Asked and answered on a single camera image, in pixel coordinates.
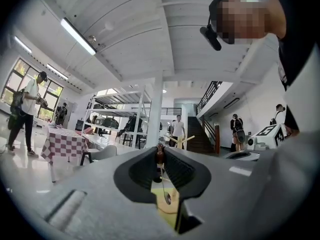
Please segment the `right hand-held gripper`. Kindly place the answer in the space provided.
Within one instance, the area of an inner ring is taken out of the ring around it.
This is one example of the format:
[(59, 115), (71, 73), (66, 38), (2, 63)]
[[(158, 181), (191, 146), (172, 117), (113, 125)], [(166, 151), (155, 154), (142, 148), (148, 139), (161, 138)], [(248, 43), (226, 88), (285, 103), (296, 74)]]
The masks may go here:
[(251, 151), (272, 150), (284, 141), (285, 136), (281, 125), (269, 125), (248, 138), (246, 149)]

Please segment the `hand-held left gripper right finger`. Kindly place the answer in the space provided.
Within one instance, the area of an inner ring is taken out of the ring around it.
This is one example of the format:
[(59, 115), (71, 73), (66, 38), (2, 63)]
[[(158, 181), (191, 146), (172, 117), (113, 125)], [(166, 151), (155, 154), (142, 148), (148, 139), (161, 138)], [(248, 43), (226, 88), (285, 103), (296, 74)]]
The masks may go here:
[(179, 206), (168, 240), (315, 240), (318, 237), (318, 134), (302, 132), (256, 162), (179, 153), (203, 192)]

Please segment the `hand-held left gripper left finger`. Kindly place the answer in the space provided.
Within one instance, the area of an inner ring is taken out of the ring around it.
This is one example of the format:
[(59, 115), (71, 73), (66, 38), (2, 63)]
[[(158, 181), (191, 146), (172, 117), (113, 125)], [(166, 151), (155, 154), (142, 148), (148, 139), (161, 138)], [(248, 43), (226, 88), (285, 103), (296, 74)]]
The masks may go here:
[(115, 184), (118, 166), (142, 153), (131, 151), (84, 166), (38, 199), (22, 187), (15, 203), (46, 240), (171, 240), (177, 234), (156, 205), (131, 201)]

